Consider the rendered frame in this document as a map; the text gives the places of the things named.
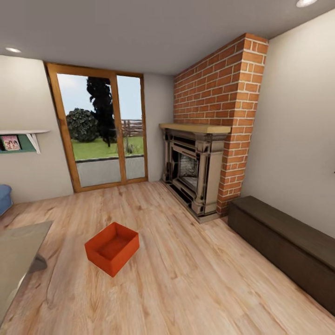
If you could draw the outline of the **storage box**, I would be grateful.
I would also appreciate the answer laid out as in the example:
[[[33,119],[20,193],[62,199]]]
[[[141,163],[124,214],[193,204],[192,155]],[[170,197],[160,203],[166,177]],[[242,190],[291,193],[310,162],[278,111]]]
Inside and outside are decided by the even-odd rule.
[[[84,245],[88,260],[114,278],[139,249],[139,233],[113,222]]]

